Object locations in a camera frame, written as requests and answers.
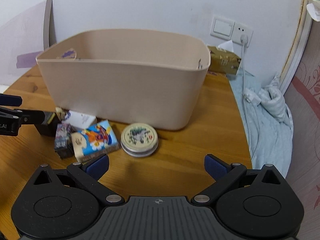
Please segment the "small black box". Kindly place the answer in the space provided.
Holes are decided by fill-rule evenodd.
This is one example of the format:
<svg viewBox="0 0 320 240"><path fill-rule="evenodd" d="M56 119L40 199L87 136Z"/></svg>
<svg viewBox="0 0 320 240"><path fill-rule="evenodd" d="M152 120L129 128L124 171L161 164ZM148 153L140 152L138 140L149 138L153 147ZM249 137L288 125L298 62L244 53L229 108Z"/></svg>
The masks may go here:
<svg viewBox="0 0 320 240"><path fill-rule="evenodd" d="M36 124L35 127L40 135L55 137L57 125L61 123L55 112L44 112L45 119L41 124Z"/></svg>

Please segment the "colourful cartoon box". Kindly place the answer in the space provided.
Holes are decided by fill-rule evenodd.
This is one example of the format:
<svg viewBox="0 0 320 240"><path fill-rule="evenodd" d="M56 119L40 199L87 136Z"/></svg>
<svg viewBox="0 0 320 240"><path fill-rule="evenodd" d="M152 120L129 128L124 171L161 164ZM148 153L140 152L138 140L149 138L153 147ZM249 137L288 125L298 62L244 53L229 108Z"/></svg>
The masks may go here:
<svg viewBox="0 0 320 240"><path fill-rule="evenodd" d="M74 156L80 163L86 163L102 154L109 154L119 149L119 142L108 120L72 133L71 139Z"/></svg>

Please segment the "purple card pack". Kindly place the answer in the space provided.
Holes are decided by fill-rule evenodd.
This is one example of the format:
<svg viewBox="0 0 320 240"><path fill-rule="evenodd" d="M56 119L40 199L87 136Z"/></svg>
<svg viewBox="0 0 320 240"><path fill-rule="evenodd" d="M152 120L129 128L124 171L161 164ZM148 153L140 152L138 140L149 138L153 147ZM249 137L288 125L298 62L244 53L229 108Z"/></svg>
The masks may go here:
<svg viewBox="0 0 320 240"><path fill-rule="evenodd" d="M58 124L54 140L54 151L61 159L70 158L74 155L71 134L73 129L70 124Z"/></svg>

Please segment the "white tube bottle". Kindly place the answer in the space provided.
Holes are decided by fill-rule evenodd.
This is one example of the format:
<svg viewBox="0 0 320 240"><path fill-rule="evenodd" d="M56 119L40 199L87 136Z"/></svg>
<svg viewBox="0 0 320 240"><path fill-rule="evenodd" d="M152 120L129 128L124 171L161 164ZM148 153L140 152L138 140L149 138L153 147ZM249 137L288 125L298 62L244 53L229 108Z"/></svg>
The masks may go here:
<svg viewBox="0 0 320 240"><path fill-rule="evenodd" d="M74 129L75 131L81 131L83 129L89 128L93 124L96 124L97 118L93 115L69 110L62 120L62 123L70 124L72 129Z"/></svg>

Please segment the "round tin with lid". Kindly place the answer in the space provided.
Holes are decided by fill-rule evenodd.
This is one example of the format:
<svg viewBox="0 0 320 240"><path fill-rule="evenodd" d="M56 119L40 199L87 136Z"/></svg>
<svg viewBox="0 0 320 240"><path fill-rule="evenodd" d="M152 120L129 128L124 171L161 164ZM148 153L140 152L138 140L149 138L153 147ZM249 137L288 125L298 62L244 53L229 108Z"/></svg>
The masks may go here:
<svg viewBox="0 0 320 240"><path fill-rule="evenodd" d="M121 146L130 156L143 158L152 155L158 147L156 130L144 123L134 123L126 126L121 133Z"/></svg>

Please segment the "lilac wooden board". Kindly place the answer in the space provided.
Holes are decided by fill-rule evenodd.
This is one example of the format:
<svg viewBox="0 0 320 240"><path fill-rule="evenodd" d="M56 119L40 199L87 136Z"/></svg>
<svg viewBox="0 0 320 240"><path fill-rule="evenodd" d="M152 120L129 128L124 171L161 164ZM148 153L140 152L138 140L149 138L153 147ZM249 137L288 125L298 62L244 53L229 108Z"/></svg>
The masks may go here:
<svg viewBox="0 0 320 240"><path fill-rule="evenodd" d="M53 0L40 2L2 25L1 85L12 85L55 42Z"/></svg>

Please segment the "light blue blanket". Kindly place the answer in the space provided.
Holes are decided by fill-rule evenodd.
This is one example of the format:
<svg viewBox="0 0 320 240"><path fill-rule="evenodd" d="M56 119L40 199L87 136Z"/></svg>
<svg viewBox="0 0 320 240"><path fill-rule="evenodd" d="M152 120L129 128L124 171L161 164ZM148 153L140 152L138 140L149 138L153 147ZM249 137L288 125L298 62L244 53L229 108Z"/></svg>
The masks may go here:
<svg viewBox="0 0 320 240"><path fill-rule="evenodd" d="M260 169L264 164L273 164L286 177L292 157L293 120L279 90L279 75L265 87L249 73L227 77L244 125L252 167ZM245 100L245 88L261 98L258 106Z"/></svg>

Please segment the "white charger adapter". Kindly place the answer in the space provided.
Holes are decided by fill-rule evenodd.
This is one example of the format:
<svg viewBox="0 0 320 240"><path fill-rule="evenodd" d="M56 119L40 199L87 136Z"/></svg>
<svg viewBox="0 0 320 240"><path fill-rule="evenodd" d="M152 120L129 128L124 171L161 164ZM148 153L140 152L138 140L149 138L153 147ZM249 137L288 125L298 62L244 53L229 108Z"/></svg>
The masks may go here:
<svg viewBox="0 0 320 240"><path fill-rule="evenodd" d="M248 88L245 88L244 98L248 103L251 103L254 106L258 106L261 103L261 98Z"/></svg>

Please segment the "gold tissue box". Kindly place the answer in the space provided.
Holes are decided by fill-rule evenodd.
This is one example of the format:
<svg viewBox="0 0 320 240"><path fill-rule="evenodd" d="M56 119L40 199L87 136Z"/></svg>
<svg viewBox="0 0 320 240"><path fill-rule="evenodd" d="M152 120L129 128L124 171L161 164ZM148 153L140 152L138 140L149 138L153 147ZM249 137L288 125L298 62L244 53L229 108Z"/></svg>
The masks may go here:
<svg viewBox="0 0 320 240"><path fill-rule="evenodd" d="M223 42L218 46L208 46L211 62L208 71L236 75L241 57L234 53L233 41Z"/></svg>

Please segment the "beige plastic storage basket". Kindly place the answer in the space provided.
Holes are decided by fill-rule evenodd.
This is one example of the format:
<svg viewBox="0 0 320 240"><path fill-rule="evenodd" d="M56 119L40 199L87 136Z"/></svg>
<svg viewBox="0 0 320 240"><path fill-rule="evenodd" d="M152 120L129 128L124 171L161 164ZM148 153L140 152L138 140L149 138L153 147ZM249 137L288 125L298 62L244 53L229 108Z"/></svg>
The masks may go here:
<svg viewBox="0 0 320 240"><path fill-rule="evenodd" d="M76 59L57 59L74 48ZM122 122L178 130L190 120L210 65L188 35L140 29L79 33L36 57L54 103Z"/></svg>

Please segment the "green hanging tissue pack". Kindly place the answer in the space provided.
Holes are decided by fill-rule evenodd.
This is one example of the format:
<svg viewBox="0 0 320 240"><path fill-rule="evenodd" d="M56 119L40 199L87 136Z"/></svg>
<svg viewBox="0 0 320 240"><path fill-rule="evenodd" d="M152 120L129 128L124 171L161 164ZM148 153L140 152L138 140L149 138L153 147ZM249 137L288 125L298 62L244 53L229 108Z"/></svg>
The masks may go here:
<svg viewBox="0 0 320 240"><path fill-rule="evenodd" d="M314 21L320 21L320 0L308 0L306 9Z"/></svg>

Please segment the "cream headboard frame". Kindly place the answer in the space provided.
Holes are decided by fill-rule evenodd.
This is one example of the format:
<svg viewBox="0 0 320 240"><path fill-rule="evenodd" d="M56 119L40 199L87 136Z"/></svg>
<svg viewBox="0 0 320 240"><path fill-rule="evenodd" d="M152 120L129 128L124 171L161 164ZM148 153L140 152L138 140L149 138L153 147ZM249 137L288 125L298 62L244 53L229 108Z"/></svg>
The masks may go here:
<svg viewBox="0 0 320 240"><path fill-rule="evenodd" d="M300 16L295 39L290 49L290 53L285 62L284 68L280 75L280 91L285 94L288 89L296 70L300 64L304 53L305 46L308 42L310 29L312 26L312 18L307 12L306 5L308 0L302 0L300 5Z"/></svg>

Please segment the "white wall power socket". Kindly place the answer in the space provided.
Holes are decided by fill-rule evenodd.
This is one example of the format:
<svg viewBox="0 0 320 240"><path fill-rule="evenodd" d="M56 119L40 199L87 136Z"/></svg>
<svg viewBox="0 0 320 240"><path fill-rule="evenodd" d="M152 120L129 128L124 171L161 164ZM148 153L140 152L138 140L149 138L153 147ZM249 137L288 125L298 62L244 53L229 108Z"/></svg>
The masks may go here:
<svg viewBox="0 0 320 240"><path fill-rule="evenodd" d="M242 44L241 37L243 35L245 37L247 37L246 48L248 48L249 45L250 45L252 36L253 36L253 29L251 27L248 27L248 26L242 24L242 23L235 22L235 25L234 25L234 28L233 28L233 32L232 32L232 35L231 35L231 40L234 43Z"/></svg>

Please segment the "white wall light switch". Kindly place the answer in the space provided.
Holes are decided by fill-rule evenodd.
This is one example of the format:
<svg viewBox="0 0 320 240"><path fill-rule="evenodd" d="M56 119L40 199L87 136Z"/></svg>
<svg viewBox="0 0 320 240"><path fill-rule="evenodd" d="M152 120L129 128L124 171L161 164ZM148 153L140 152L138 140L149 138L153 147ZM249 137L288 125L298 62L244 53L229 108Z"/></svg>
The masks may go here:
<svg viewBox="0 0 320 240"><path fill-rule="evenodd" d="M221 38L223 40L230 40L235 21L226 19L220 16L214 16L212 26L210 28L210 35L213 37Z"/></svg>

